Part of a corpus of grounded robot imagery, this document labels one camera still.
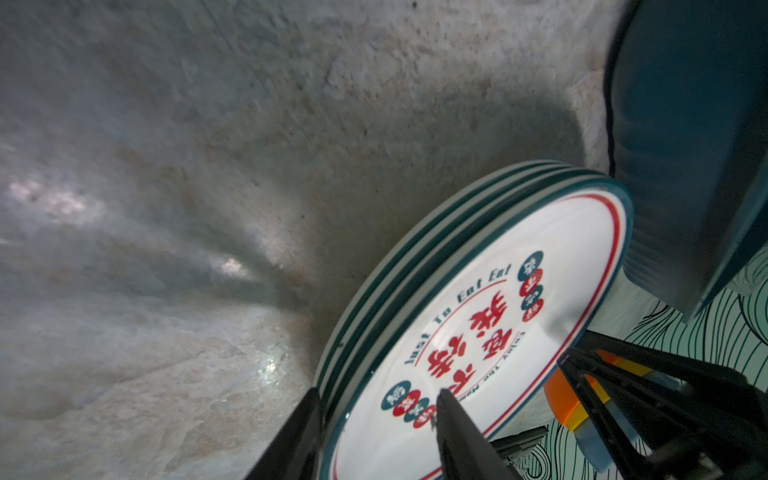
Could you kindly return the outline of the white plate teal lettered rim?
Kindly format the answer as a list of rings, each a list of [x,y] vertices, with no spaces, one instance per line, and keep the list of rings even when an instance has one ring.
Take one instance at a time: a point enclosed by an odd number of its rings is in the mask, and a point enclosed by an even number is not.
[[[314,384],[326,419],[338,410],[366,356],[364,342],[378,338],[424,281],[539,183],[572,169],[562,161],[533,160],[488,174],[442,202],[390,250],[344,310],[321,356]]]

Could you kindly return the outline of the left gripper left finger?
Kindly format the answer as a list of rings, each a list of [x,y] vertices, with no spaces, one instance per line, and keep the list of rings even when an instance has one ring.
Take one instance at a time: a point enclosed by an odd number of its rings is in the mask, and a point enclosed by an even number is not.
[[[322,436],[323,403],[312,387],[245,479],[314,479]]]

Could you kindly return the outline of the white plate red characters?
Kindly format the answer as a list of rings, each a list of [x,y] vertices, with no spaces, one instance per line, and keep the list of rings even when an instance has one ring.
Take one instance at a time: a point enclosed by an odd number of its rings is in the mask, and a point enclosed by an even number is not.
[[[435,479],[437,399],[484,435],[541,388],[586,329],[629,242],[626,189],[563,175],[497,205],[412,275],[325,379],[321,479]]]

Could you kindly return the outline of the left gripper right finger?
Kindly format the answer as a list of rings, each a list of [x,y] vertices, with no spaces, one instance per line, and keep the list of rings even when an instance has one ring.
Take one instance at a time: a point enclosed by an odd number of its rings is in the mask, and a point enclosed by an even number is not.
[[[448,389],[440,390],[436,418],[444,479],[521,479],[506,466]]]

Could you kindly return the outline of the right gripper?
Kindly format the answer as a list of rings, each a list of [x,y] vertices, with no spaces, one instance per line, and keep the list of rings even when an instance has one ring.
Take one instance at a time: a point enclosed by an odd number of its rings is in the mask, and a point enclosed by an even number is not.
[[[600,352],[651,372],[640,377]],[[766,478],[767,395],[741,373],[591,331],[557,364],[623,478]]]

